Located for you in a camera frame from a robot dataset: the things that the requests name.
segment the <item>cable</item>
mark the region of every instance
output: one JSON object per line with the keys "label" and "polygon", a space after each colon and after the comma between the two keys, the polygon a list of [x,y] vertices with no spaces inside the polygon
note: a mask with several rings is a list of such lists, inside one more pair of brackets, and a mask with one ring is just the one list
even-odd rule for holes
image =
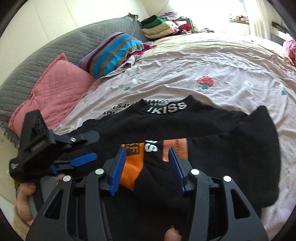
{"label": "cable", "polygon": [[167,7],[169,1],[170,1],[170,0],[168,0],[168,1],[166,2],[166,4],[163,6],[163,8],[162,8],[157,14],[161,13],[161,12]]}

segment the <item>blue gripper pad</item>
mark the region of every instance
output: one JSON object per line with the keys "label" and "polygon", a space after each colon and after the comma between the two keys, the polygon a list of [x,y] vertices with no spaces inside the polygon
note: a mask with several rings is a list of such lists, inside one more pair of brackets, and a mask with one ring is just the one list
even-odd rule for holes
{"label": "blue gripper pad", "polygon": [[117,162],[110,176],[109,193],[111,196],[114,196],[114,194],[118,190],[121,174],[123,171],[124,164],[126,162],[126,150],[124,148],[121,148],[119,151],[120,153],[118,155]]}
{"label": "blue gripper pad", "polygon": [[168,161],[170,163],[172,174],[175,179],[174,181],[175,181],[176,189],[177,189],[178,193],[185,193],[184,176],[182,174],[178,159],[179,159],[179,157],[178,157],[177,153],[171,147],[168,150]]}
{"label": "blue gripper pad", "polygon": [[89,153],[87,155],[84,155],[84,156],[81,156],[81,157],[78,157],[78,158],[75,158],[72,162],[71,162],[71,166],[72,167],[79,167],[79,166],[82,166],[86,163],[89,163],[91,161],[95,161],[97,158],[97,155],[96,153]]}

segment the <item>gray headboard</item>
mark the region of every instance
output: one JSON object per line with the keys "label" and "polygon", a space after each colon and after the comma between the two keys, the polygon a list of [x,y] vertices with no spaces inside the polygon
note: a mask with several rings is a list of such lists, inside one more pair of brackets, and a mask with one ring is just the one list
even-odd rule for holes
{"label": "gray headboard", "polygon": [[138,15],[128,14],[93,23],[66,33],[46,44],[26,58],[4,81],[0,87],[0,127],[5,136],[19,145],[19,137],[8,129],[8,122],[15,109],[24,102],[47,66],[61,53],[73,64],[98,47],[99,43],[114,32],[124,32],[146,42],[137,21]]}

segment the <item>metal bolt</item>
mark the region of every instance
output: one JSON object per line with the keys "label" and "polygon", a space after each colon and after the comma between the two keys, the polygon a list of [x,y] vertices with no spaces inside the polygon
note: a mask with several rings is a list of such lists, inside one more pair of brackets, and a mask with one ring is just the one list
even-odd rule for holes
{"label": "metal bolt", "polygon": [[200,173],[200,171],[197,170],[197,169],[192,169],[190,172],[191,172],[193,175],[198,175],[198,174]]}
{"label": "metal bolt", "polygon": [[223,180],[226,182],[230,182],[231,181],[231,177],[230,176],[224,176]]}
{"label": "metal bolt", "polygon": [[70,176],[64,176],[63,177],[63,181],[64,182],[68,182],[68,181],[70,181],[71,180],[71,177]]}
{"label": "metal bolt", "polygon": [[104,173],[104,170],[101,168],[96,170],[96,174],[98,174],[98,175],[101,175],[103,173]]}

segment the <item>quilted pink pillow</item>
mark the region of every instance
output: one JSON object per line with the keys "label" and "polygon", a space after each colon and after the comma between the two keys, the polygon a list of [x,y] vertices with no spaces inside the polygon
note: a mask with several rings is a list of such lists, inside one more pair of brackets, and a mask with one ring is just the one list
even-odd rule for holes
{"label": "quilted pink pillow", "polygon": [[8,127],[19,136],[27,112],[39,109],[48,128],[56,128],[86,95],[95,78],[60,54],[43,72],[28,99],[12,114]]}

